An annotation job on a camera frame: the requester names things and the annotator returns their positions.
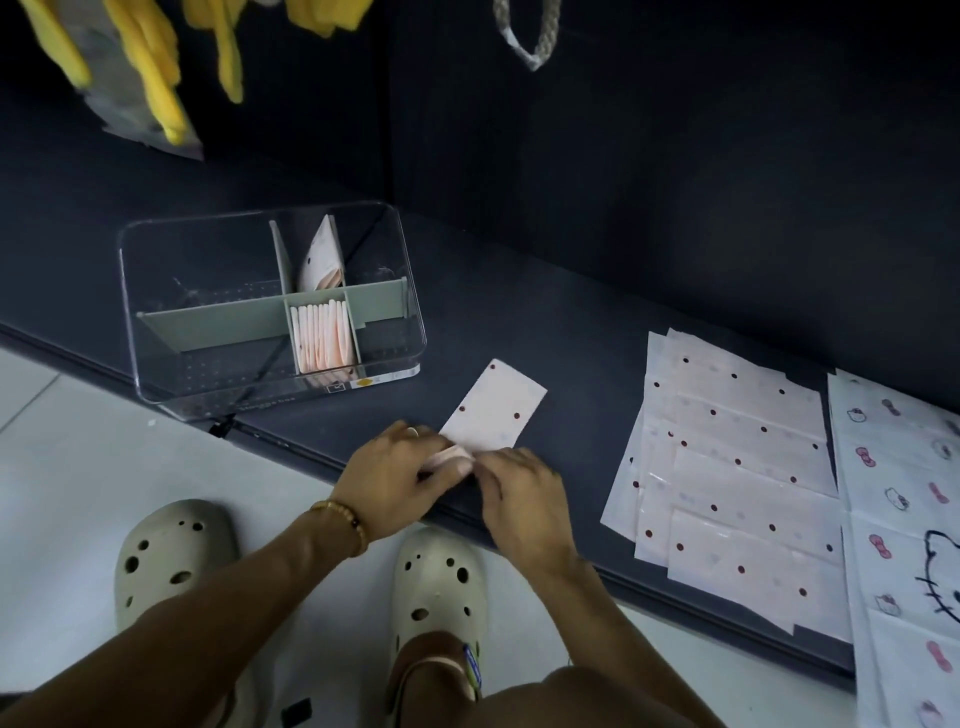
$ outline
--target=clear plastic organizer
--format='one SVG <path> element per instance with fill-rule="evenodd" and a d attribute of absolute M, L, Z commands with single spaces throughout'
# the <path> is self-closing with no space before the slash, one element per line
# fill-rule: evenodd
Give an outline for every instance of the clear plastic organizer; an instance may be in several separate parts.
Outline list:
<path fill-rule="evenodd" d="M 343 284 L 298 293 L 297 271 L 326 215 Z M 426 335 L 396 210 L 382 203 L 290 207 L 120 232 L 137 394 L 182 420 L 345 392 L 420 371 Z M 341 301 L 356 363 L 301 374 L 290 309 Z"/>

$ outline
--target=white tile floor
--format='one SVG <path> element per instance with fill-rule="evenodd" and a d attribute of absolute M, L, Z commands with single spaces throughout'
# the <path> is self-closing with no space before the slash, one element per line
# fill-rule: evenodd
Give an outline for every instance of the white tile floor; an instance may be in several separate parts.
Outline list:
<path fill-rule="evenodd" d="M 159 506 L 185 497 L 222 503 L 247 551 L 329 488 L 0 350 L 0 692 L 35 688 L 113 634 L 117 549 Z M 273 706 L 266 725 L 279 725 L 279 709 L 306 696 L 313 724 L 380 724 L 390 574 L 403 537 L 334 571 L 257 658 L 259 688 Z M 499 556 L 484 560 L 486 691 L 565 665 L 526 583 Z M 851 695 L 624 611 L 731 727 L 855 723 Z"/>

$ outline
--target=hand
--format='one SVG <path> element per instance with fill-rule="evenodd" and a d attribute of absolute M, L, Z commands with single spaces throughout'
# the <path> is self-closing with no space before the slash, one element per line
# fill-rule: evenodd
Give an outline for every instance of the hand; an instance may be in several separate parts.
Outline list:
<path fill-rule="evenodd" d="M 417 482 L 427 458 L 452 443 L 429 427 L 413 429 L 417 435 L 402 420 L 395 422 L 356 451 L 330 495 L 356 514 L 371 541 L 393 536 L 419 521 L 437 498 L 473 468 L 466 458 L 455 458 Z"/>
<path fill-rule="evenodd" d="M 527 581 L 577 558 L 564 482 L 529 449 L 477 455 L 483 520 L 496 547 Z"/>

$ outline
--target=left hand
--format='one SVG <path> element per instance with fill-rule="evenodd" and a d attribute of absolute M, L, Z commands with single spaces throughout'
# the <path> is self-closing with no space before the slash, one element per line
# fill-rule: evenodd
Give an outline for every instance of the left hand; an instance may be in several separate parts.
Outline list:
<path fill-rule="evenodd" d="M 395 422 L 356 451 L 344 468 L 331 500 L 356 514 L 370 541 L 393 536 L 419 521 L 434 502 L 473 469 L 466 458 L 456 458 L 417 481 L 427 458 L 453 443 L 429 427 Z"/>

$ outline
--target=gold bracelet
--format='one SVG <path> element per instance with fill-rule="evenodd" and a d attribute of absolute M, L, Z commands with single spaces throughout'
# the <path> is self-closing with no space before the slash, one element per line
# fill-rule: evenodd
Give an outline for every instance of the gold bracelet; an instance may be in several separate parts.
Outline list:
<path fill-rule="evenodd" d="M 363 525 L 360 523 L 360 519 L 357 518 L 357 515 L 347 508 L 343 503 L 338 503 L 336 500 L 318 500 L 316 503 L 310 506 L 311 511 L 322 511 L 325 508 L 327 510 L 336 511 L 345 519 L 347 519 L 349 524 L 353 527 L 353 530 L 357 532 L 357 536 L 360 537 L 360 547 L 353 555 L 361 556 L 364 552 L 366 552 L 367 546 L 369 545 L 369 542 L 367 541 L 367 532 L 363 529 Z"/>

